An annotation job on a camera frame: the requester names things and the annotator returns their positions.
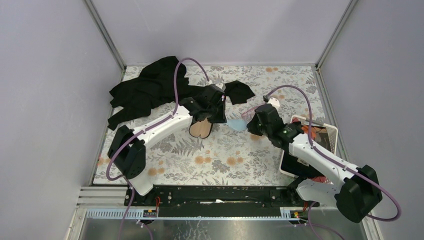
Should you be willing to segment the pink transparent sunglasses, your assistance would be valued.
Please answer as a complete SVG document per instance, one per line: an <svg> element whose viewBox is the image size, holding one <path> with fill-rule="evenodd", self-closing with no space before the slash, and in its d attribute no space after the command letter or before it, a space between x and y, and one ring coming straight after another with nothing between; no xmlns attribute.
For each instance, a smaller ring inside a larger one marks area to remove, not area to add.
<svg viewBox="0 0 424 240"><path fill-rule="evenodd" d="M252 120L252 118L254 117L254 115L255 115L255 107L253 107L253 108L250 108L250 109L248 109L247 111L245 111L245 112L243 112L242 114L241 114L241 119L242 120L244 120L244 121L246 121L246 122L249 122L249 121L251 121Z"/></svg>

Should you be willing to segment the black glasses case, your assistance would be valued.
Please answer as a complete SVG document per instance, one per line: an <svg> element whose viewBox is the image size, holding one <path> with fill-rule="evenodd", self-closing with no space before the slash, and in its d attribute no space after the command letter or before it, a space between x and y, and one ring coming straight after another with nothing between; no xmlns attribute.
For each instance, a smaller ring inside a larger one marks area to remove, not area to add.
<svg viewBox="0 0 424 240"><path fill-rule="evenodd" d="M209 137L212 131L213 124L205 119L194 123L189 128L189 134L194 138L206 139Z"/></svg>

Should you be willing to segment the light blue cleaning cloth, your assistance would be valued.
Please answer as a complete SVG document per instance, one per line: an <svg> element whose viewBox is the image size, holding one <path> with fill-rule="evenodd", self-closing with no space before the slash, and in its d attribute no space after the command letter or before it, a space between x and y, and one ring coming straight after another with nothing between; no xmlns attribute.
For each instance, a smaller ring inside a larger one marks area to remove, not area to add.
<svg viewBox="0 0 424 240"><path fill-rule="evenodd" d="M242 132L247 129L247 122L243 119L228 119L226 124L235 131Z"/></svg>

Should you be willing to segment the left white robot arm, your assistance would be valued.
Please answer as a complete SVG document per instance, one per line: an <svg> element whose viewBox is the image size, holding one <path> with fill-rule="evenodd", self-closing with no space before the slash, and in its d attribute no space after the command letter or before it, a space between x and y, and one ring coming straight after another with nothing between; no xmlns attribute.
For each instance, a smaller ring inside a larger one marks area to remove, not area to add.
<svg viewBox="0 0 424 240"><path fill-rule="evenodd" d="M226 123L225 84L210 84L196 97L179 100L176 110L133 129L123 125L116 130L107 155L136 191L144 206L155 200L153 183L146 168L146 151L169 135L198 122Z"/></svg>

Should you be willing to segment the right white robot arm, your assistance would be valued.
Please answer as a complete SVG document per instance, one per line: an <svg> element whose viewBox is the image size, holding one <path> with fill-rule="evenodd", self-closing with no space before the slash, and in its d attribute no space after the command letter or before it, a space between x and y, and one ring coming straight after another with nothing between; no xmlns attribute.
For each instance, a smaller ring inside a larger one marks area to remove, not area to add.
<svg viewBox="0 0 424 240"><path fill-rule="evenodd" d="M285 124L272 104L263 104L255 109L247 130L266 136L275 147L305 161L331 181L331 184L326 184L302 180L286 193L291 205L299 206L304 201L318 202L336 207L345 218L359 223L383 199L377 187L378 175L372 167L348 163L310 140L299 122Z"/></svg>

